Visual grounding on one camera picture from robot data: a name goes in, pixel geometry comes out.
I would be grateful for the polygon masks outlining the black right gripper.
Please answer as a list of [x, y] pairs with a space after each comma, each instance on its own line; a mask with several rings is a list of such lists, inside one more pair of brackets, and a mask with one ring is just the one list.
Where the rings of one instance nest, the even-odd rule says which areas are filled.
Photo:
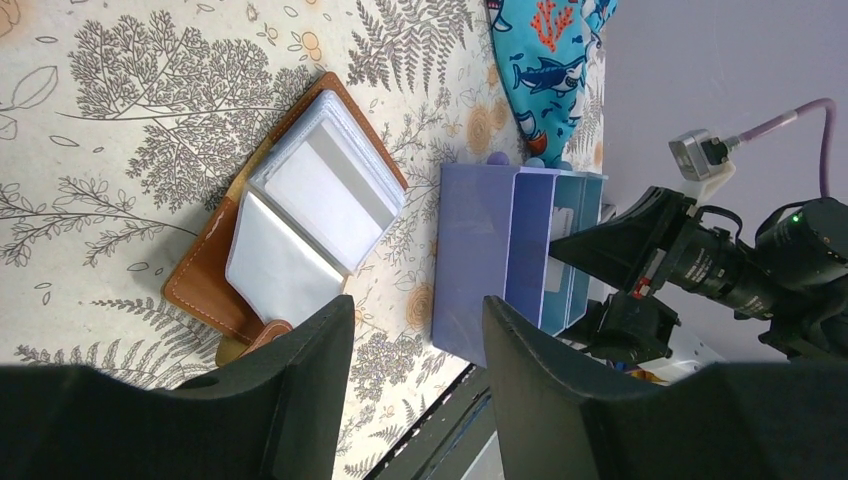
[[[747, 245], [700, 220], [741, 218], [651, 187], [548, 255], [627, 295], [665, 283], [766, 321], [788, 359], [847, 358], [847, 206], [777, 208]], [[509, 479], [843, 479], [843, 363], [715, 363], [668, 386], [611, 369], [483, 301], [487, 371]]]

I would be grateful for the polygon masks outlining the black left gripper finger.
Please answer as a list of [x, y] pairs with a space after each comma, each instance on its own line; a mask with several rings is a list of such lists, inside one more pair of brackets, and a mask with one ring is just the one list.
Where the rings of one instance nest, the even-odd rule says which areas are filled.
[[5, 479], [328, 479], [354, 336], [340, 295], [173, 390], [84, 366], [1, 371]]

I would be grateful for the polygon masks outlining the brown leather card holder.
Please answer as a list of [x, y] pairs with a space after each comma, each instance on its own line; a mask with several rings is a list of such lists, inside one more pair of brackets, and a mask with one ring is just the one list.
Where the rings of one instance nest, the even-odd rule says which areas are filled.
[[303, 324], [344, 291], [370, 256], [355, 272], [342, 272], [264, 190], [266, 176], [286, 152], [325, 119], [344, 132], [383, 189], [397, 198], [400, 212], [378, 243], [404, 208], [403, 173], [339, 77], [323, 74], [236, 174], [164, 284], [169, 302], [223, 335], [219, 364], [235, 358], [236, 345], [251, 352]]

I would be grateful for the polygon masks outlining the white magnetic stripe card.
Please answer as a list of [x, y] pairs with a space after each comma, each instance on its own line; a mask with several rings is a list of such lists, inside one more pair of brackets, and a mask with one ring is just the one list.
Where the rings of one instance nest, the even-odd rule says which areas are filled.
[[266, 176], [264, 190], [344, 273], [355, 272], [397, 218], [397, 198], [325, 119]]

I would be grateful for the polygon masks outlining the purple blue card organizer box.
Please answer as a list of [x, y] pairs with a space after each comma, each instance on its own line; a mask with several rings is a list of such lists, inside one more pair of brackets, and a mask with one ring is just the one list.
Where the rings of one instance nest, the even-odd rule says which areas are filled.
[[431, 341], [485, 366], [482, 306], [498, 296], [556, 336], [587, 308], [588, 274], [549, 255], [598, 223], [605, 176], [518, 165], [441, 167]]

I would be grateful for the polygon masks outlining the blue shark print cloth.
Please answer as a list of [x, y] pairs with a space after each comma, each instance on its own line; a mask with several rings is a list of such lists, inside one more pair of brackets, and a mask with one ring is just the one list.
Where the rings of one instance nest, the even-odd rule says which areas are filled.
[[508, 103], [529, 153], [548, 168], [582, 119], [589, 60], [616, 1], [493, 0], [489, 30]]

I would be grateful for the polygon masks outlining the floral patterned table mat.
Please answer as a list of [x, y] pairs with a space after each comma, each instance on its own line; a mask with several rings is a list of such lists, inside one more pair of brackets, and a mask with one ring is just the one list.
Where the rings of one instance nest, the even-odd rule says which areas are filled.
[[408, 181], [351, 286], [334, 477], [363, 479], [465, 367], [430, 340], [441, 167], [521, 151], [480, 1], [1, 5], [1, 359], [140, 387], [220, 334], [162, 295], [271, 128], [338, 75]]

